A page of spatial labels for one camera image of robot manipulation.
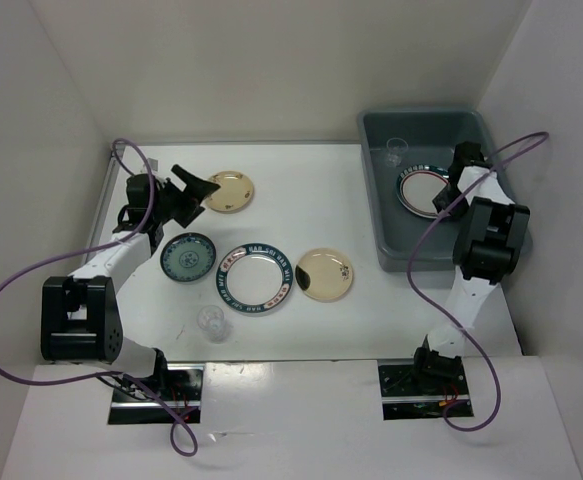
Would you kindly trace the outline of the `green red ring plate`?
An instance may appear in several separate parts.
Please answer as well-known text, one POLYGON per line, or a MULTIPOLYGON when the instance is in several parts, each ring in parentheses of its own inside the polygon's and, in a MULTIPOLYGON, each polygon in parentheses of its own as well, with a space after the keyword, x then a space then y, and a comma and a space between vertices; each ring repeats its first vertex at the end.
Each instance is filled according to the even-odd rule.
POLYGON ((396 195, 410 213, 425 219, 435 219, 438 211, 433 200, 448 183, 446 169, 425 164, 413 165, 398 175, 396 195))

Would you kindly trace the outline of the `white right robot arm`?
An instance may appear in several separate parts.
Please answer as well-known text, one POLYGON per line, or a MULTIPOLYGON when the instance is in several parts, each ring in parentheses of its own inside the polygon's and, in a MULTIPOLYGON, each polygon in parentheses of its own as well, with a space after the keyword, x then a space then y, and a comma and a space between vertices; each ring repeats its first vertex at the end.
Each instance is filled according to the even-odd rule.
POLYGON ((505 194, 481 146, 468 141, 455 147, 447 185, 432 204, 460 227, 452 252, 454 282, 441 310, 448 323, 425 337, 409 371, 421 393, 456 381, 467 336, 488 296, 515 269, 530 218, 527 207, 505 194))

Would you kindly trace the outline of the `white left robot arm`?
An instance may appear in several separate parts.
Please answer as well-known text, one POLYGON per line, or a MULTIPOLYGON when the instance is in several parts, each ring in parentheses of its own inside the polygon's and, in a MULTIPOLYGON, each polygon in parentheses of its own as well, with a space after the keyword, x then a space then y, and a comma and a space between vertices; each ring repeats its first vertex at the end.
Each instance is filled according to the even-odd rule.
POLYGON ((42 288, 42 357, 128 374, 135 378, 136 389, 151 400, 169 391, 167 360, 160 349, 124 336, 117 294, 155 254, 164 225, 170 221, 190 225, 204 211, 203 201, 220 189, 178 165, 172 172, 184 181, 184 189, 147 173, 129 177, 127 202, 111 237, 113 246, 70 275, 47 279, 42 288))

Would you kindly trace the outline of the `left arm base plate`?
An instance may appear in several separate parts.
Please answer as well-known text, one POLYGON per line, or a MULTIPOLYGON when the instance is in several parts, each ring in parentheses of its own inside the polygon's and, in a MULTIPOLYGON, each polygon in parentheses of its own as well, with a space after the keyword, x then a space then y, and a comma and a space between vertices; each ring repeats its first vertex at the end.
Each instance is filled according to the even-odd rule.
MULTIPOLYGON (((156 381, 142 379, 188 424, 199 424, 204 380, 203 364, 169 363, 168 379, 159 386, 156 381)), ((112 389, 107 423, 109 425, 170 424, 172 417, 150 396, 132 382, 120 377, 101 380, 112 389)))

